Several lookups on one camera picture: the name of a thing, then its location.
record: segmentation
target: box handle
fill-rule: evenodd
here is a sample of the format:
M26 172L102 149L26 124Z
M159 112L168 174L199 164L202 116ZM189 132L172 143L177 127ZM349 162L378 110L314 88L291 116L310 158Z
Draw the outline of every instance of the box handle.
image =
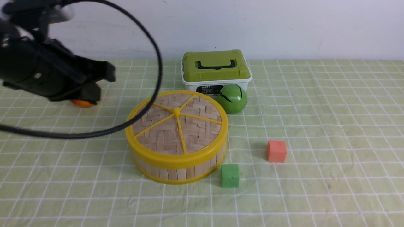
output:
M225 65L225 66L204 67L201 64L201 61L198 61L197 66L198 66L198 69L215 69L215 70L219 70L219 69L225 69L225 68L235 68L236 63L234 62L234 60L230 60L230 65L227 65L227 66Z

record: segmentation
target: yellow spoke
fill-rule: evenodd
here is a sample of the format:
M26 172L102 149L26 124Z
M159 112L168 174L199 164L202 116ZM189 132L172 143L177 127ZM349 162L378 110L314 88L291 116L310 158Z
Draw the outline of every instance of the yellow spoke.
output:
M212 120L212 119L209 119L209 118L204 118L204 117L201 117L201 116L194 116L194 115L186 114L186 113L180 113L180 114L183 115L183 116L191 117L191 118L198 118L198 119L202 119L202 120L205 120L205 121L214 122L214 123L217 123L217 124L222 124L221 122L218 122L216 120Z
M182 134L181 129L181 122L179 121L179 116L176 115L176 117L177 117L179 136L181 137L182 149L184 150L184 154L187 154L187 150L185 149L184 135Z
M163 108L163 109L167 110L167 111L170 112L170 113L173 112L172 109L170 109L170 108L168 108L168 107L166 107L166 106L163 106L163 105L160 105L160 104L156 104L156 103L153 103L153 105L158 106L158 107L160 107L160 108Z
M182 106L179 108L179 110L181 111L194 97L195 97L195 95L193 95L191 98L189 98L189 99L184 103L184 105L182 105Z
M173 116L174 116L174 114L171 114L170 116L168 116L168 117L162 119L161 121L158 121L157 123L153 124L153 125L150 126L149 128L147 128L147 129L141 131L139 134L135 135L135 138L137 138L138 136L142 135L143 133L149 131L151 128L156 127L157 125L159 125L159 124L165 122L166 120L170 119L170 118L173 117Z

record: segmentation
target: label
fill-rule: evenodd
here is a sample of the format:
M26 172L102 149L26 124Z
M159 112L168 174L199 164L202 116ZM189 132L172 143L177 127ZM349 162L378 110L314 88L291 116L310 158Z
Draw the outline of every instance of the label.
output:
M223 85L200 86L197 87L196 92L202 93L204 95L217 95L222 88Z

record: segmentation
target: orange ball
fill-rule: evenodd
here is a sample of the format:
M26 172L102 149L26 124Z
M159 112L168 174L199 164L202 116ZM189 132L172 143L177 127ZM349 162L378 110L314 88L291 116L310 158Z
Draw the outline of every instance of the orange ball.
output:
M73 100L71 102L73 103L73 105L82 107L82 108L90 108L90 107L95 106L95 104L91 104L90 102L83 101L83 100Z

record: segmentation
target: red cube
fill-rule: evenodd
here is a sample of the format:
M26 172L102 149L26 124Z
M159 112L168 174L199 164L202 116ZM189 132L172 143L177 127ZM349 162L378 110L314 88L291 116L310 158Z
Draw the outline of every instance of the red cube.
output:
M285 162L286 159L285 141L270 140L267 147L267 159L269 162Z

